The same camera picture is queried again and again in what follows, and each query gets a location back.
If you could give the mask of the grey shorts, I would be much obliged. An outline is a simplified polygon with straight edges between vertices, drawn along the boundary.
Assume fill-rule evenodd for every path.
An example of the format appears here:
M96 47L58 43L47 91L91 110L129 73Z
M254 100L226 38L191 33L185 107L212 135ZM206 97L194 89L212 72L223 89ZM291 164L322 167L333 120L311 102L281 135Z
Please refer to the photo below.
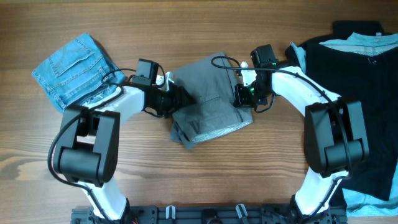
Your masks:
M224 136L253 122L250 108L236 108L234 87L238 83L231 70L211 64L219 52L171 72L174 83L184 87L195 100L194 105L175 113L170 139L186 149L210 139Z

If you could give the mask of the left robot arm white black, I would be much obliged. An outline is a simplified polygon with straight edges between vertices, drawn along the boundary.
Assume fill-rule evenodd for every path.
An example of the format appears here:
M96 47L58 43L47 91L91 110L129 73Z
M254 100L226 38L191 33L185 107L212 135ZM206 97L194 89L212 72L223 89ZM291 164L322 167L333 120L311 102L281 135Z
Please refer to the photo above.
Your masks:
M114 178L120 127L147 107L168 118L195 102L182 86L161 90L127 84L92 106L70 105L50 146L48 167L58 181L82 189L91 202L72 210L71 222L137 223L137 213Z

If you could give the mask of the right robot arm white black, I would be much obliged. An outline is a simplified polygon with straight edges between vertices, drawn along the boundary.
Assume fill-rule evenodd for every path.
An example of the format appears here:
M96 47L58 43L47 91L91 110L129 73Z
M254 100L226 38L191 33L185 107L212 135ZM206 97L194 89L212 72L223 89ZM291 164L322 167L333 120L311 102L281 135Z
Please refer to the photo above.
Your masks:
M301 188L292 197L292 219L310 222L330 211L330 199L353 168L369 154L361 103L327 90L300 67L271 62L236 68L243 82L236 88L239 105L256 108L268 97L285 98L304 117L303 150L309 166Z

